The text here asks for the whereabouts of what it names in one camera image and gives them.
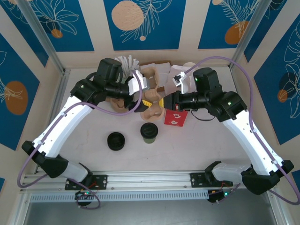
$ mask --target red packaging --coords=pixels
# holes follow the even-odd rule
[[[167,109],[165,112],[165,124],[182,127],[187,115],[188,111],[179,112]]]

